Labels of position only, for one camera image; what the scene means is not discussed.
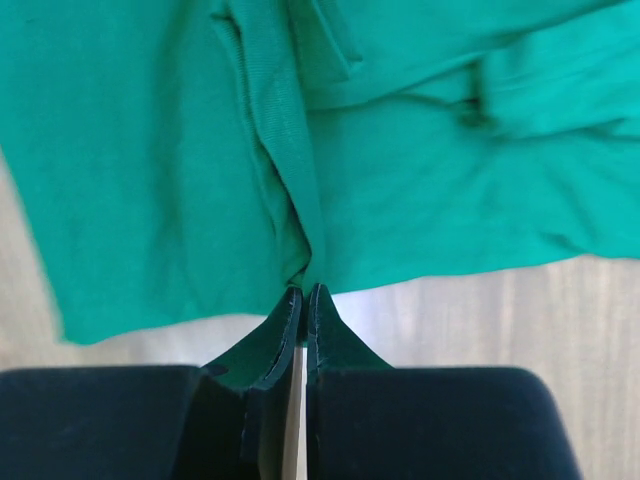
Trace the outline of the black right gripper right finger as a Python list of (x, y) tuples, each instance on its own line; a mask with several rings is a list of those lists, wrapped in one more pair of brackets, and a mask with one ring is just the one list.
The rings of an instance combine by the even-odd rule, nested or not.
[(556, 402), (516, 367), (395, 368), (317, 285), (306, 310), (312, 479), (572, 480)]

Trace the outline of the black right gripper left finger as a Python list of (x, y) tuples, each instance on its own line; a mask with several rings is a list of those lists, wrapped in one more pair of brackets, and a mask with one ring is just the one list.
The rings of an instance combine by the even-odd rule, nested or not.
[(303, 296), (203, 366), (30, 368), (1, 375), (5, 479), (292, 479)]

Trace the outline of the green t shirt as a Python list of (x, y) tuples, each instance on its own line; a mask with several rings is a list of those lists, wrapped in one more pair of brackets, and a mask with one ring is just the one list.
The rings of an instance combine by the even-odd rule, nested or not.
[(635, 1), (5, 1), (64, 336), (639, 254)]

